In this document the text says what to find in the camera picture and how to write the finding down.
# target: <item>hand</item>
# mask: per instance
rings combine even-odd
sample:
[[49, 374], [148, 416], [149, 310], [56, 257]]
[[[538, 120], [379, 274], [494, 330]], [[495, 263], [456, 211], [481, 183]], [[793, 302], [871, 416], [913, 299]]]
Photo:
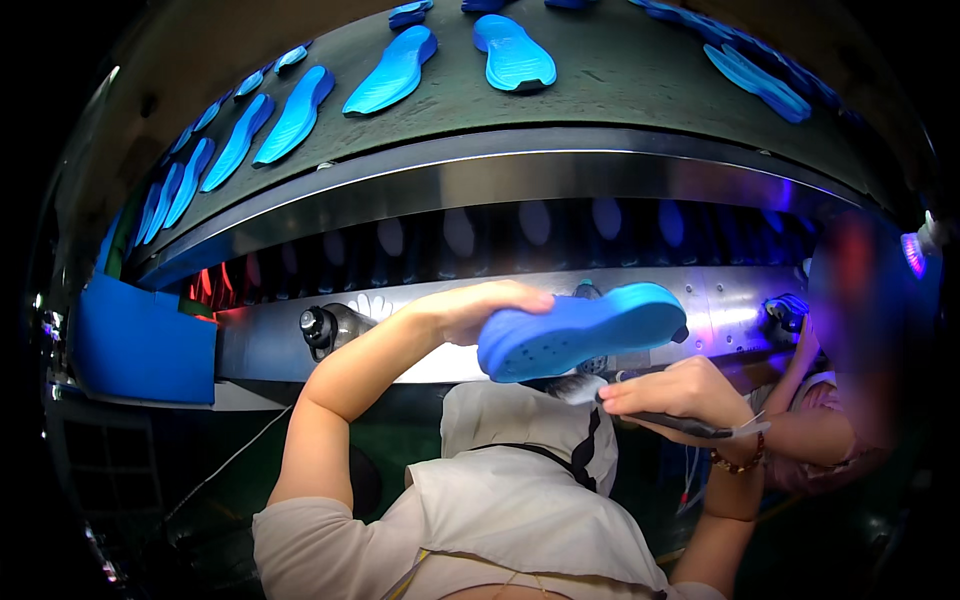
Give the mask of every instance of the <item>hand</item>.
[[625, 417], [641, 411], [694, 417], [715, 427], [739, 427], [754, 416], [730, 381], [704, 356], [691, 356], [662, 372], [652, 372], [600, 388], [603, 408], [611, 415], [639, 423], [680, 444], [714, 446], [676, 429]]
[[800, 341], [797, 342], [797, 349], [794, 351], [794, 358], [801, 361], [800, 364], [809, 369], [817, 354], [820, 353], [820, 342], [813, 333], [813, 320], [809, 313], [804, 316], [804, 322], [801, 324]]
[[484, 323], [500, 308], [542, 314], [553, 308], [553, 295], [504, 279], [424, 296], [404, 310], [426, 315], [442, 342], [472, 346], [477, 343]]

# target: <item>purple light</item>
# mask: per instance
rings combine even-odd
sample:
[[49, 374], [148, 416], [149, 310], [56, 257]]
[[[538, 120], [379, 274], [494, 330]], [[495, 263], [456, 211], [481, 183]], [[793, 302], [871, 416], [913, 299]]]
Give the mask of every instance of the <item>purple light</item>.
[[923, 277], [926, 271], [926, 257], [920, 249], [917, 234], [905, 233], [900, 237], [900, 244], [903, 246], [903, 255], [906, 256], [906, 262], [910, 265], [913, 274], [917, 279]]

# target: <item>stainless steel surface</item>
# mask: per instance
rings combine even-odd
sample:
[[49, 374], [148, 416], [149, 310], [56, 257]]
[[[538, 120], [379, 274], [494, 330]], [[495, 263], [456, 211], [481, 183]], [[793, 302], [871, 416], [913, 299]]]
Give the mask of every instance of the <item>stainless steel surface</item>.
[[669, 198], [827, 219], [876, 206], [794, 164], [672, 133], [547, 128], [474, 133], [362, 156], [304, 175], [214, 216], [156, 255], [137, 284], [156, 290], [248, 252], [424, 210], [555, 198]]
[[[456, 287], [494, 279], [483, 277], [380, 288], [361, 293], [260, 304], [218, 313], [218, 377], [272, 381], [305, 381], [316, 363], [300, 330], [298, 314], [313, 304], [342, 302], [382, 321], [411, 300]], [[573, 293], [585, 278], [601, 291], [636, 281], [654, 281], [672, 292], [684, 307], [690, 335], [649, 352], [617, 356], [618, 370], [667, 365], [694, 354], [719, 356], [749, 349], [788, 344], [792, 336], [768, 323], [763, 302], [790, 292], [806, 293], [792, 267], [677, 267], [600, 269], [517, 275], [514, 279], [558, 295]], [[476, 347], [444, 344], [396, 380], [397, 383], [439, 383], [486, 379], [476, 359]]]

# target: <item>dark background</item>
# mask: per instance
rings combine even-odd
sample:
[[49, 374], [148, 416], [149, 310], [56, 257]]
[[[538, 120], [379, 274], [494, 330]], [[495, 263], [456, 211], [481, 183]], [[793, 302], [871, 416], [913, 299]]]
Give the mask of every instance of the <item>dark background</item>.
[[[951, 135], [953, 73], [956, 66], [948, 52], [952, 21], [924, 9], [925, 3], [894, 10], [868, 0], [845, 2], [880, 47], [898, 74], [900, 82], [926, 124], [943, 172], [956, 164], [956, 141]], [[5, 412], [3, 439], [8, 444], [3, 463], [7, 477], [3, 497], [7, 521], [3, 559], [0, 562], [0, 593], [33, 587], [32, 596], [51, 597], [56, 592], [87, 597], [108, 597], [110, 590], [99, 566], [88, 552], [86, 540], [70, 515], [60, 493], [50, 457], [39, 430], [42, 411], [39, 402], [39, 353], [30, 344], [25, 309], [27, 290], [35, 290], [49, 277], [53, 264], [52, 239], [57, 224], [53, 211], [40, 218], [43, 193], [74, 122], [96, 85], [112, 63], [105, 61], [116, 38], [147, 6], [146, 2], [23, 3], [21, 14], [8, 13], [8, 43], [20, 39], [18, 47], [8, 45], [4, 79], [7, 133], [6, 198], [10, 214], [23, 215], [22, 224], [5, 223], [5, 239], [12, 253], [15, 319], [7, 328], [14, 331], [16, 357], [7, 373], [13, 381], [6, 398], [13, 410]], [[945, 181], [949, 201], [951, 181]], [[27, 285], [29, 272], [34, 283]], [[921, 502], [933, 500], [922, 499]], [[900, 550], [888, 565], [876, 597], [900, 594], [921, 596], [924, 581], [942, 577], [925, 554], [934, 537], [933, 521], [946, 513], [936, 506], [914, 510]], [[815, 568], [815, 558], [804, 568]]]

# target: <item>conveyor belt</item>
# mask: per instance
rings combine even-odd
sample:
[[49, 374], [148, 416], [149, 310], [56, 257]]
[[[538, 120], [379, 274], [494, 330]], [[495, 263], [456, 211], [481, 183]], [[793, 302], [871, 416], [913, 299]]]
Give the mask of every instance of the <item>conveyor belt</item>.
[[[490, 87], [483, 77], [485, 56], [470, 41], [478, 15], [463, 14], [458, 3], [446, 2], [424, 23], [440, 48], [423, 66], [420, 87], [382, 114], [346, 119], [341, 106], [394, 37], [385, 13], [351, 23], [318, 38], [307, 58], [281, 76], [269, 72], [257, 89], [273, 96], [278, 110], [254, 137], [253, 152], [303, 73], [315, 64], [333, 71], [337, 84], [321, 105], [312, 133], [277, 164], [254, 170], [248, 156], [219, 189], [194, 198], [180, 222], [157, 235], [149, 252], [258, 190], [322, 162], [424, 136], [517, 123], [590, 122], [693, 132], [765, 149], [882, 198], [864, 161], [825, 108], [815, 106], [809, 120], [790, 125], [728, 82], [710, 64], [694, 32], [651, 19], [626, 1], [597, 3], [585, 12], [522, 2], [501, 12], [553, 56], [559, 77], [548, 89], [510, 95]], [[218, 154], [253, 96], [236, 104], [228, 100], [204, 130]], [[186, 161], [199, 139], [195, 135], [174, 159]]]

